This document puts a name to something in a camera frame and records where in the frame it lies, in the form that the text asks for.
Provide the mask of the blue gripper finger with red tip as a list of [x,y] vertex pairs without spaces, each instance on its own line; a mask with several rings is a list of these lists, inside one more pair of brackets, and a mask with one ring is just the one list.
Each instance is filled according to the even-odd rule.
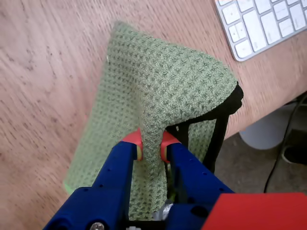
[[170,163],[177,195],[165,220],[165,229],[200,230],[220,194],[233,191],[167,131],[161,142],[161,159]]
[[133,163],[142,159],[140,130],[116,144],[91,186],[76,189],[46,230],[123,230],[129,219]]

